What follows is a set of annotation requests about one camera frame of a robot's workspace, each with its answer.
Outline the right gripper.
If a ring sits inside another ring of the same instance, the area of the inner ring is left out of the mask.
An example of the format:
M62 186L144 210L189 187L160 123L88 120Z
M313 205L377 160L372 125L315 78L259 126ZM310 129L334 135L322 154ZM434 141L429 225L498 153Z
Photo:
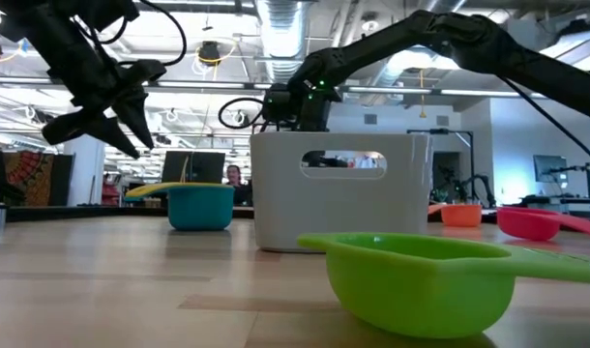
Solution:
M334 88L275 83L263 99L263 119L292 131L328 131L331 104L340 102ZM347 168L348 162L326 157L324 151L310 151L302 162L308 167Z

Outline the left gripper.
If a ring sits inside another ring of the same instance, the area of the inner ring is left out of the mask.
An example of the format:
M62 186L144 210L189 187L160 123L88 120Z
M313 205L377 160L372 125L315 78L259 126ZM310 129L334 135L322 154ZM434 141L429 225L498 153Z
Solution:
M72 94L71 104L85 109L104 109L112 105L118 118L149 149L154 148L154 142L145 116L148 94L140 85L165 73L165 65L157 60L137 60L124 68L96 52L57 54L57 78ZM92 114L81 109L60 115L43 126L42 135L50 145L89 135L134 159L139 158L117 119L106 118L103 113Z

